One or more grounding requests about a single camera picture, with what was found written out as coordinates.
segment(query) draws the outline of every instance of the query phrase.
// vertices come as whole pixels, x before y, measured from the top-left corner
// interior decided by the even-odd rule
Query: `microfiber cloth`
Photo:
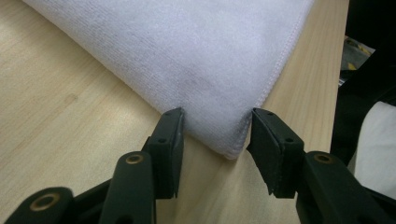
[[[235,159],[313,0],[25,0],[158,111]]]
[[[396,200],[396,107],[376,103],[361,126],[352,161],[355,177],[364,187]]]

